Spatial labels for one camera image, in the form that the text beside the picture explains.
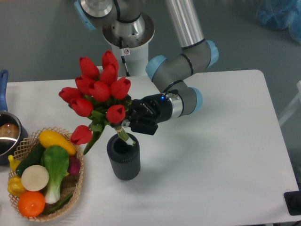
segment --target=saucepan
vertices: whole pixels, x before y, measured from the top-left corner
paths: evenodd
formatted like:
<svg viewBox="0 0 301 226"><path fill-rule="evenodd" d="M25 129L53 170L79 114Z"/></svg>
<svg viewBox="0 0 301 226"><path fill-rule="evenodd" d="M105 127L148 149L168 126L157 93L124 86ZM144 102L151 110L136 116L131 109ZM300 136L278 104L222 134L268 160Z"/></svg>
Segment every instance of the saucepan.
<svg viewBox="0 0 301 226"><path fill-rule="evenodd" d="M8 112L6 103L7 82L8 71L3 70L0 72L0 165L9 164L8 156L14 155L20 142L28 136L20 120Z"/></svg>

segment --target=yellow bell pepper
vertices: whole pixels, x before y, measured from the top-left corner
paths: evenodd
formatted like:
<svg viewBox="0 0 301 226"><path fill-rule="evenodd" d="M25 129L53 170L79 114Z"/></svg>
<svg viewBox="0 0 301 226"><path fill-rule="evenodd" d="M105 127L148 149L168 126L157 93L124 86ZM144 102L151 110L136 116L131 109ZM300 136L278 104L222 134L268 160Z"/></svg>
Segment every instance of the yellow bell pepper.
<svg viewBox="0 0 301 226"><path fill-rule="evenodd" d="M13 176L8 181L8 192L17 197L21 197L21 195L27 190L24 188L21 182L21 178L17 175Z"/></svg>

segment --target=orange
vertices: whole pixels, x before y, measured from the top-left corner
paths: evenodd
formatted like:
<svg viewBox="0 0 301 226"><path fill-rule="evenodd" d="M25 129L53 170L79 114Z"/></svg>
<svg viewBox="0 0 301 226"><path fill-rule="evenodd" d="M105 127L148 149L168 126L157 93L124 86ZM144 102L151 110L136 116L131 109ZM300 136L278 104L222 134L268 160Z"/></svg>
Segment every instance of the orange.
<svg viewBox="0 0 301 226"><path fill-rule="evenodd" d="M45 207L45 197L40 192L25 192L21 195L18 208L25 217L36 217Z"/></svg>

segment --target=wicker basket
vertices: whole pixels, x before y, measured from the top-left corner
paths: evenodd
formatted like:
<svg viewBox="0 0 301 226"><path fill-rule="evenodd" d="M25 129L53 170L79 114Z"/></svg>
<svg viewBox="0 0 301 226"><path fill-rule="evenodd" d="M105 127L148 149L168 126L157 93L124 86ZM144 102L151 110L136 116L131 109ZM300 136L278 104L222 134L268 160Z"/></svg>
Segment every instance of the wicker basket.
<svg viewBox="0 0 301 226"><path fill-rule="evenodd" d="M27 154L30 152L32 147L34 147L38 141L39 141L39 135L42 131L44 130L54 130L59 133L61 133L66 139L70 139L71 133L65 129L62 128L43 128L42 130L38 130L37 132L34 132L33 134L29 135L28 138L25 138L20 145L17 147L17 150L15 151L14 158L17 160L23 160ZM65 204L61 209L57 210L56 212L49 214L49 215L43 215L40 214L37 217L34 218L28 218L24 217L20 214L19 209L18 209L18 201L19 198L17 196L9 194L10 197L10 202L12 207L18 212L20 216L23 218L27 218L29 221L37 221L37 222L43 222L43 221L49 221L53 220L63 214L65 214L77 201L80 191L81 191L81 186L83 182L83 172L84 172L84 164L83 164L83 153L82 149L80 146L75 145L75 148L77 150L76 157L79 159L81 163L80 171L79 174L76 176L71 176L68 175L66 176L61 183L61 197L60 200L66 197L66 195L73 193L72 198L69 200L67 204ZM12 170L9 173L9 178L13 177L16 175ZM46 204L44 210L48 210L49 208L53 207L55 204Z"/></svg>

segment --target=blue plastic bag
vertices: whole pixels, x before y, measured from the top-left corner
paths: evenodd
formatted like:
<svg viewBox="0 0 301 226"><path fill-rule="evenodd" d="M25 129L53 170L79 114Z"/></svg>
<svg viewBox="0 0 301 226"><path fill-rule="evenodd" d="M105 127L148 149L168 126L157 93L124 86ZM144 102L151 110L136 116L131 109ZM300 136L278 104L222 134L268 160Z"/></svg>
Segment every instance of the blue plastic bag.
<svg viewBox="0 0 301 226"><path fill-rule="evenodd" d="M289 29L291 37L301 43L301 0L262 0L256 18L268 29Z"/></svg>

